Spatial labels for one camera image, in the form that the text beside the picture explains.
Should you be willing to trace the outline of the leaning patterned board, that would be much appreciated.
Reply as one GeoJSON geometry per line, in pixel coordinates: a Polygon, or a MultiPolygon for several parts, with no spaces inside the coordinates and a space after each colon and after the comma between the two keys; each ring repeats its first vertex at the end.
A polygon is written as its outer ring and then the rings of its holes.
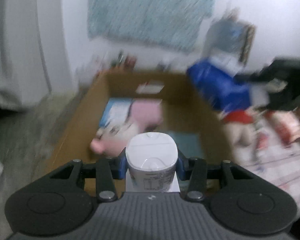
{"type": "Polygon", "coordinates": [[[248,24],[245,26],[245,29],[246,31],[244,33],[244,43],[239,58],[240,63],[242,63],[243,65],[246,65],[249,59],[250,51],[255,38],[256,26],[253,24],[248,24]]]}

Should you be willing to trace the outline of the teal floral wall cloth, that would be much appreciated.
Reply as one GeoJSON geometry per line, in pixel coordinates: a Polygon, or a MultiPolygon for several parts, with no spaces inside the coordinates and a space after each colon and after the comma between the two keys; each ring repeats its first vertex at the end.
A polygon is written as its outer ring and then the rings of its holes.
{"type": "Polygon", "coordinates": [[[215,0],[88,0],[90,39],[141,42],[191,52],[215,0]]]}

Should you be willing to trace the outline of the pink plush toy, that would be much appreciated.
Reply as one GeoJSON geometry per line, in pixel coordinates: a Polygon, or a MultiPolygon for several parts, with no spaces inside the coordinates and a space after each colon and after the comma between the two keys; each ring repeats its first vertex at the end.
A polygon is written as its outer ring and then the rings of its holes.
{"type": "Polygon", "coordinates": [[[143,133],[145,129],[144,122],[137,122],[134,119],[129,119],[121,124],[110,122],[106,127],[98,129],[90,143],[90,149],[98,155],[118,157],[130,139],[143,133]]]}

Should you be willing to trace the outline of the blue water jug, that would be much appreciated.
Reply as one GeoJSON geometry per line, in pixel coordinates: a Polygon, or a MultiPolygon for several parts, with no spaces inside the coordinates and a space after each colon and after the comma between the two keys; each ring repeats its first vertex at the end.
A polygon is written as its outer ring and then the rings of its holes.
{"type": "Polygon", "coordinates": [[[245,34],[246,27],[242,23],[226,18],[213,22],[206,33],[203,57],[210,56],[213,49],[218,49],[239,58],[245,34]]]}

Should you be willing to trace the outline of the grey curtain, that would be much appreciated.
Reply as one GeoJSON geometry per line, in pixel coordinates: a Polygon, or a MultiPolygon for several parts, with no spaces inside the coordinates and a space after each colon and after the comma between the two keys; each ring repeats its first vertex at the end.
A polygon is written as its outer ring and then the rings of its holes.
{"type": "Polygon", "coordinates": [[[76,88],[62,0],[0,0],[0,108],[30,107],[76,88]]]}

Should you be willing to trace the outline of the blue striped towel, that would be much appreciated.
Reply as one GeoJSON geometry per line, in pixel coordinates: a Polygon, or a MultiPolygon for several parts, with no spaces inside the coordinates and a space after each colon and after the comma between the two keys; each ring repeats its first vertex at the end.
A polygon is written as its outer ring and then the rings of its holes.
{"type": "Polygon", "coordinates": [[[180,150],[185,157],[202,158],[204,156],[198,134],[169,131],[168,135],[173,138],[178,150],[180,150]]]}

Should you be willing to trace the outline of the black-haired plush doll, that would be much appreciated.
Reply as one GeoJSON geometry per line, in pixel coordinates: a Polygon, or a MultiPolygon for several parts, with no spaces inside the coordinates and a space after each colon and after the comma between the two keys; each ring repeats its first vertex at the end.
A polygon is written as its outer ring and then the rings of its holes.
{"type": "Polygon", "coordinates": [[[232,148],[255,146],[257,151],[269,145],[263,124],[263,113],[252,108],[232,111],[221,118],[223,131],[232,148]]]}

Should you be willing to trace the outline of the checkered bed sheet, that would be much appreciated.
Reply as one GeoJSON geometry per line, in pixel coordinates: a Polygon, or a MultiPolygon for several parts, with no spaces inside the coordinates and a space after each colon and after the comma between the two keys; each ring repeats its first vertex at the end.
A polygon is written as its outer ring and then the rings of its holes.
{"type": "Polygon", "coordinates": [[[262,112],[268,147],[257,151],[254,145],[230,146],[231,159],[290,194],[300,216],[300,119],[293,111],[262,112]]]}

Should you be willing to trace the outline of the brown cardboard box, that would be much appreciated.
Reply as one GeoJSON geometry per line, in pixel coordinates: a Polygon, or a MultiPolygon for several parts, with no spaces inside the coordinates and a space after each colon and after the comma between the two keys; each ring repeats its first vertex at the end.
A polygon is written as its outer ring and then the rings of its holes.
{"type": "Polygon", "coordinates": [[[100,75],[80,103],[48,161],[48,170],[95,162],[90,178],[97,197],[110,199],[124,183],[114,180],[108,162],[123,155],[120,174],[136,192],[167,192],[175,182],[178,149],[169,131],[198,132],[208,164],[231,159],[222,126],[184,74],[112,72],[100,75]]]}

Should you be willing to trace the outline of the blue white tissue pack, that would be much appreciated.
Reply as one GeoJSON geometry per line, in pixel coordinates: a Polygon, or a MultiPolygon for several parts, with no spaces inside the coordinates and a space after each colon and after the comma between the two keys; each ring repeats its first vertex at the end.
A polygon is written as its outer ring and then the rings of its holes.
{"type": "Polygon", "coordinates": [[[270,103],[264,85],[236,81],[210,59],[197,61],[187,69],[186,75],[200,96],[217,111],[229,113],[270,103]]]}

